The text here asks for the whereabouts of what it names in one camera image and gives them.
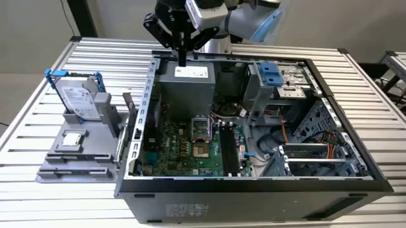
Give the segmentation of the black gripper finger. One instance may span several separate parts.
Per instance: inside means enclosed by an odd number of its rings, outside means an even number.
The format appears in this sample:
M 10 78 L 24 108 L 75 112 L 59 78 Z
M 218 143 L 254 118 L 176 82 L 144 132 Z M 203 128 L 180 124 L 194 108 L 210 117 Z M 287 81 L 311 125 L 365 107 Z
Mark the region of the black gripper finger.
M 182 66 L 186 66 L 187 52 L 198 50 L 213 39 L 219 32 L 219 27 L 203 29 L 198 35 L 191 38 L 191 30 L 187 30 L 183 34 L 182 43 Z
M 162 25 L 159 24 L 159 17 L 156 14 L 147 14 L 143 22 L 143 26 L 151 33 L 154 38 L 164 46 L 164 48 L 171 48 L 178 52 L 178 66 L 183 66 L 183 45 L 182 45 L 182 35 L 178 29 L 176 17 L 170 14 L 170 16 L 163 20 L 167 22 L 168 29 L 171 33 L 166 32 Z

